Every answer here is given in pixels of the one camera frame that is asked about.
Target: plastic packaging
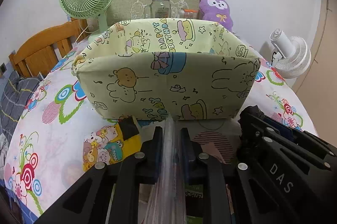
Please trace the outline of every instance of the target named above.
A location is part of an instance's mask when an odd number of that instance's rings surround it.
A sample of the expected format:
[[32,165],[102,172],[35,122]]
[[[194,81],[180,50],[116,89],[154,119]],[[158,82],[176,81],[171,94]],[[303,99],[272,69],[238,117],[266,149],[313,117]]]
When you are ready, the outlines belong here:
[[186,205],[181,141],[169,116],[163,126],[163,152],[157,183],[151,190],[144,224],[185,224]]

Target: beige door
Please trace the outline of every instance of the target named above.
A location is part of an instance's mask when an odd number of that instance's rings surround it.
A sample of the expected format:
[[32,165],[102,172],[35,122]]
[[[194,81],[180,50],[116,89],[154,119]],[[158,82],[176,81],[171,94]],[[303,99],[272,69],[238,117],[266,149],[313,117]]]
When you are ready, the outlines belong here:
[[337,0],[328,0],[323,15],[321,42],[296,94],[320,137],[337,146]]

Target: star print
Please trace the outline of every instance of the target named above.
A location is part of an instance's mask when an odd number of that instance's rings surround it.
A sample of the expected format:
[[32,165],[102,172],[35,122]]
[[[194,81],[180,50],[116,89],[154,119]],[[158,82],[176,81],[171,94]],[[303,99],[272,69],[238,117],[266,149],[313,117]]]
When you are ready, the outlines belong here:
[[205,26],[199,27],[199,32],[203,34],[205,31],[206,31]]
[[222,106],[221,106],[219,108],[214,108],[214,112],[213,113],[215,113],[216,115],[219,115],[222,112],[223,112],[223,110],[222,110]]

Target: cartoon gift box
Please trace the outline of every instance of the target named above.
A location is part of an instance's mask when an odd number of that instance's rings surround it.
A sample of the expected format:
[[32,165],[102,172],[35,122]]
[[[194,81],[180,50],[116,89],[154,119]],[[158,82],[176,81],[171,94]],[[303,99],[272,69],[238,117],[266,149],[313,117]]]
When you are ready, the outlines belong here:
[[[154,18],[110,27],[75,58],[72,73],[103,118],[196,120],[235,116],[259,67],[217,22]],[[119,144],[111,145],[118,159]]]

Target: silver screw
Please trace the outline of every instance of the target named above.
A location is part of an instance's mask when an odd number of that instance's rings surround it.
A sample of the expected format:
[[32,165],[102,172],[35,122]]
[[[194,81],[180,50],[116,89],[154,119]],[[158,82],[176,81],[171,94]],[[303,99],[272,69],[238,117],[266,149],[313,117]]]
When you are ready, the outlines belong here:
[[97,162],[95,164],[95,168],[100,170],[100,169],[103,169],[105,167],[105,163],[104,162]]
[[266,130],[269,131],[269,132],[275,132],[274,129],[269,128],[269,127],[267,127]]
[[238,168],[239,168],[240,170],[245,171],[245,170],[248,169],[248,165],[247,165],[246,163],[239,163],[239,164],[238,164]]
[[272,139],[269,138],[269,137],[267,137],[267,136],[265,136],[263,139],[264,139],[265,141],[267,141],[267,142],[273,142]]
[[205,160],[205,159],[208,159],[209,157],[210,157],[210,156],[208,155],[208,153],[200,153],[200,154],[199,154],[199,158],[200,158],[200,159],[204,159],[204,160]]
[[145,156],[145,154],[143,152],[137,152],[134,154],[135,158],[141,159]]

